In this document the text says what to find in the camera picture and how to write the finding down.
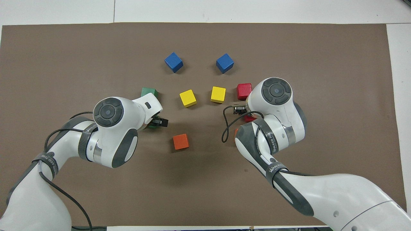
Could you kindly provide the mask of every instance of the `gray strap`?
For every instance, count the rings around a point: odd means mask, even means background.
[[[266,170],[266,179],[272,185],[272,179],[274,178],[274,175],[280,170],[280,169],[287,169],[285,165],[283,165],[281,162],[274,162],[270,164]]]
[[[90,140],[91,134],[95,132],[96,129],[98,129],[97,124],[92,123],[86,129],[84,129],[83,133],[81,133],[81,137],[79,140],[79,147],[78,147],[78,152],[79,152],[79,156],[81,159],[88,160],[87,155],[86,155],[87,144],[88,144],[88,141]]]
[[[53,175],[53,178],[54,178],[58,173],[58,165],[57,165],[57,161],[55,160],[55,158],[53,156],[54,156],[54,152],[48,152],[48,153],[41,152],[40,154],[38,154],[36,156],[36,158],[34,158],[32,163],[34,161],[41,160],[42,162],[47,164],[48,167],[50,168],[51,174]]]
[[[261,132],[264,134],[268,142],[268,146],[270,147],[271,155],[274,155],[275,153],[277,153],[278,152],[277,139],[275,138],[274,133],[271,130],[270,126],[267,124],[267,122],[264,119],[259,118],[259,119],[254,120],[253,123],[255,123],[260,128]]]

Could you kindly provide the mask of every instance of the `yellow cube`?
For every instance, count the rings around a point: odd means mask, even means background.
[[[211,91],[211,102],[216,102],[216,103],[224,103],[224,99],[226,97],[226,89],[225,88],[219,88],[219,87],[213,87]]]
[[[184,107],[193,106],[197,103],[196,98],[194,97],[193,90],[188,90],[183,93],[180,93],[181,102]]]

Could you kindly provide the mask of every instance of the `robotic arm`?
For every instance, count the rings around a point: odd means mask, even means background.
[[[153,125],[154,118],[155,125],[166,127],[167,120],[157,117],[162,110],[151,93],[133,101],[109,97],[95,106],[95,122],[69,120],[10,190],[0,230],[71,230],[67,208],[39,173],[52,180],[67,159],[76,156],[110,168],[123,165],[134,153],[138,131]]]
[[[263,80],[246,103],[248,111],[264,117],[241,125],[236,146],[296,210],[336,231],[411,230],[410,217],[371,181],[350,174],[294,173],[273,157],[302,140],[307,123],[285,80]]]

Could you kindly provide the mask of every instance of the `white table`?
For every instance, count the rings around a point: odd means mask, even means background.
[[[405,197],[411,208],[411,7],[401,0],[0,0],[0,25],[113,22],[387,24]],[[123,226],[108,230],[246,228]]]

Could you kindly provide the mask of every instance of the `round button pad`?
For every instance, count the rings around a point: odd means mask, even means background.
[[[93,116],[96,123],[103,127],[112,127],[123,118],[124,108],[116,98],[107,98],[100,101],[94,108]]]
[[[286,81],[273,77],[264,81],[261,93],[269,104],[282,105],[291,98],[291,87]]]

